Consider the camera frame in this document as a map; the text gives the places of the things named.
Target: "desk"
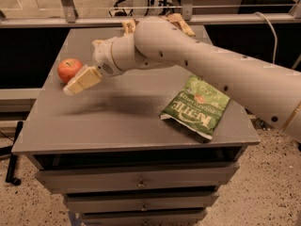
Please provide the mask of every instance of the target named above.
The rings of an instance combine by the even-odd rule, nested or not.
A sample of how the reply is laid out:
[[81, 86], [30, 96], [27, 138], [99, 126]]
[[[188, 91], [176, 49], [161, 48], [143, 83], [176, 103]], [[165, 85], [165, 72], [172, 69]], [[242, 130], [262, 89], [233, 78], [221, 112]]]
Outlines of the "desk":
[[[208, 41], [202, 26], [193, 29]], [[59, 60], [90, 64], [93, 40], [122, 34], [121, 28], [71, 30], [13, 152], [25, 154], [40, 170], [36, 178], [62, 194], [85, 223], [196, 222], [238, 170], [246, 146], [259, 143], [258, 135], [233, 101], [209, 143], [175, 121], [161, 121], [160, 112], [190, 75], [177, 66], [105, 78], [66, 96]]]

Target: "cord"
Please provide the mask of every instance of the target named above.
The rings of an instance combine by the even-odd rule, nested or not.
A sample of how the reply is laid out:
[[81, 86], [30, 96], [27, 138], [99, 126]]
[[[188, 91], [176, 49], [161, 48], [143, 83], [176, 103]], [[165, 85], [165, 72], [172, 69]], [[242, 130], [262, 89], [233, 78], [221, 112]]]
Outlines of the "cord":
[[276, 52], [277, 52], [277, 46], [278, 46], [278, 38], [277, 38], [277, 34], [275, 32], [275, 29], [273, 27], [273, 25], [271, 24], [271, 22], [268, 20], [267, 17], [264, 16], [264, 14], [262, 14], [261, 12], [255, 12], [255, 14], [257, 16], [259, 16], [260, 18], [264, 19], [268, 24], [269, 26], [271, 27], [271, 30], [274, 34], [274, 38], [275, 38], [275, 44], [274, 44], [274, 53], [273, 53], [273, 64], [275, 64], [275, 58], [276, 58]]
[[2, 131], [0, 131], [0, 134], [2, 134], [3, 137], [7, 138], [7, 139], [10, 139], [11, 141], [13, 141], [12, 138], [8, 137], [7, 135], [5, 135]]

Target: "white cable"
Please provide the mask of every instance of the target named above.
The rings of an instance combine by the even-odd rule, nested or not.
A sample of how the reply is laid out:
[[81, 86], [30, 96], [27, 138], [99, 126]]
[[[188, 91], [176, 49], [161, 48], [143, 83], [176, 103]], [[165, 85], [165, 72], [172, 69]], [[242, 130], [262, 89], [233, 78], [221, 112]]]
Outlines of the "white cable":
[[273, 64], [275, 64], [275, 58], [276, 58], [276, 51], [277, 51], [277, 45], [278, 45], [278, 38], [277, 38], [277, 34], [275, 32], [275, 29], [273, 27], [273, 25], [271, 24], [271, 22], [268, 20], [267, 17], [265, 17], [261, 12], [255, 12], [255, 14], [259, 17], [261, 17], [262, 19], [264, 19], [268, 24], [269, 26], [271, 27], [271, 30], [274, 34], [274, 38], [275, 38], [275, 45], [274, 45], [274, 53], [273, 53]]

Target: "floor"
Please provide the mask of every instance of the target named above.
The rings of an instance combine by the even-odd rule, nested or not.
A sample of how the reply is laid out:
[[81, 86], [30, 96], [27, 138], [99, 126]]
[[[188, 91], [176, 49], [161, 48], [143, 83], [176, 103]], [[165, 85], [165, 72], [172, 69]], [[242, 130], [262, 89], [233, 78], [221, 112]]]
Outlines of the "floor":
[[[15, 124], [1, 121], [0, 128], [13, 137]], [[239, 159], [239, 170], [219, 188], [220, 197], [207, 208], [205, 219], [194, 226], [301, 225], [301, 152], [297, 143], [274, 129], [257, 131], [261, 143], [247, 148]], [[9, 144], [9, 139], [0, 137], [1, 147]], [[8, 159], [1, 158], [0, 165], [1, 225], [71, 225], [63, 198], [35, 180], [37, 170], [27, 158], [20, 156], [18, 160], [20, 186], [5, 183]], [[79, 220], [72, 225], [79, 226]]]

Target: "drawer knob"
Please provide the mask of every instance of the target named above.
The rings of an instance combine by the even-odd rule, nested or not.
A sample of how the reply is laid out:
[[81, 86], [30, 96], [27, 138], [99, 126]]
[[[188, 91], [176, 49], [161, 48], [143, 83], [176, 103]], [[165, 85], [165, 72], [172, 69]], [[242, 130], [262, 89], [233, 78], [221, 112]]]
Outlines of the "drawer knob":
[[145, 188], [147, 185], [143, 182], [143, 180], [140, 180], [139, 184], [137, 184], [137, 187], [142, 189]]
[[146, 205], [143, 205], [140, 210], [141, 212], [147, 212], [149, 209], [146, 207]]

